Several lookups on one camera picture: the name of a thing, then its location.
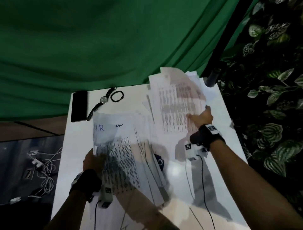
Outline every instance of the hand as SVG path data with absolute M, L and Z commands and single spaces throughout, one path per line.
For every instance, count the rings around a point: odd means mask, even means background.
M 100 173 L 103 170 L 103 166 L 106 160 L 105 154 L 100 154 L 99 156 L 95 156 L 93 154 L 93 149 L 91 149 L 85 156 L 83 160 L 83 171 L 87 169 L 93 169 L 96 173 Z
M 202 125 L 211 124 L 213 120 L 213 116 L 210 112 L 210 107 L 207 105 L 205 110 L 200 115 L 186 114 L 187 118 L 190 119 L 197 128 L 200 128 Z

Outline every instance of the person's left hand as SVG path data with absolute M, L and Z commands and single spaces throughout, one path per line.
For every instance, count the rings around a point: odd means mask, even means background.
M 96 173 L 100 173 L 103 170 L 103 166 L 106 160 L 105 154 L 100 154 L 99 156 L 95 156 L 93 153 L 93 149 L 91 149 L 85 156 L 83 160 L 83 171 L 87 169 L 93 169 Z

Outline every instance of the wristwatch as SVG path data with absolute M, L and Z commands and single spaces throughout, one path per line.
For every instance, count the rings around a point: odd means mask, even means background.
M 95 170 L 87 169 L 79 173 L 71 184 L 69 194 L 78 190 L 85 194 L 87 201 L 91 201 L 93 192 L 99 192 L 101 189 L 102 181 L 97 176 Z
M 91 112 L 89 113 L 89 115 L 87 116 L 87 121 L 89 121 L 92 116 L 93 116 L 93 112 L 96 112 L 98 110 L 98 108 L 102 105 L 104 105 L 105 103 L 108 102 L 109 96 L 112 94 L 112 92 L 114 92 L 116 90 L 117 87 L 111 87 L 105 96 L 100 98 L 100 102 L 98 104 L 95 105 L 95 107 L 91 110 Z
M 209 151 L 209 146 L 215 140 L 222 140 L 223 139 L 219 130 L 213 124 L 204 124 L 200 126 L 199 130 L 192 134 L 189 138 L 190 142 L 196 145 L 203 145 L 207 151 Z

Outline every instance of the brown floor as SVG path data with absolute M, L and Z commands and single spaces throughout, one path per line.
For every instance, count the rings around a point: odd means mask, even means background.
M 2 122 L 0 123 L 0 141 L 48 137 L 54 136 L 54 134 L 61 135 L 65 133 L 66 119 L 67 116 L 61 116 L 22 121 L 22 123 L 49 131 L 52 134 L 14 122 Z

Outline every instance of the person's left arm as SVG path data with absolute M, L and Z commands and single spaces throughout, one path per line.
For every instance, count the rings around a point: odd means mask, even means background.
M 83 161 L 83 171 L 93 169 L 99 173 L 103 169 L 105 158 L 96 157 L 91 149 Z M 72 190 L 62 207 L 44 230 L 79 230 L 87 197 L 80 190 Z

